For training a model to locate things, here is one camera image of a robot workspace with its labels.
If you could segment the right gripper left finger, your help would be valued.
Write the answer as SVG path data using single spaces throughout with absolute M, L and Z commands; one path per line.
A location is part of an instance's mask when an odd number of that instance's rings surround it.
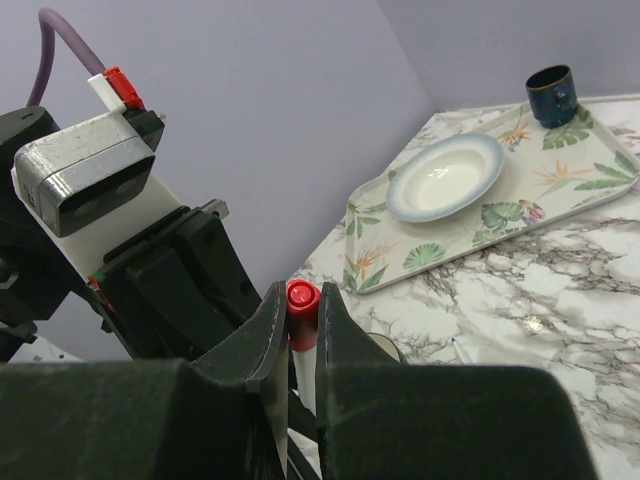
M 282 479 L 286 286 L 199 359 L 1 370 L 5 479 Z

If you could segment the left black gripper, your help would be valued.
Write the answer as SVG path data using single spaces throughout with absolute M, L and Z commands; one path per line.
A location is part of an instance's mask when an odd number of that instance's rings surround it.
M 265 296 L 255 290 L 212 207 L 181 207 L 107 253 L 89 277 L 95 307 L 135 359 L 193 362 L 244 325 Z M 288 340 L 287 464 L 282 479 L 315 471 L 293 441 L 310 413 L 294 396 Z

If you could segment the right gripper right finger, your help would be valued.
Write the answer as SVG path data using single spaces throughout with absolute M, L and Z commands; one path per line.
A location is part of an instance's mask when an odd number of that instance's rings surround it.
M 325 283 L 316 425 L 326 479 L 593 479 L 570 399 L 549 373 L 395 361 Z

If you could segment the small red pen cap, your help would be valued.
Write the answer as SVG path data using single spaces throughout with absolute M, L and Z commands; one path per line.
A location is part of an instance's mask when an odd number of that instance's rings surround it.
M 292 280 L 287 285 L 287 324 L 293 351 L 306 352 L 317 343 L 320 290 L 306 280 Z

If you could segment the white marker red tip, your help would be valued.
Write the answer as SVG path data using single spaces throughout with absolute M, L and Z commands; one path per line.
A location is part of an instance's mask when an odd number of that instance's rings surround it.
M 293 362 L 302 405 L 316 414 L 316 347 L 307 351 L 293 351 Z

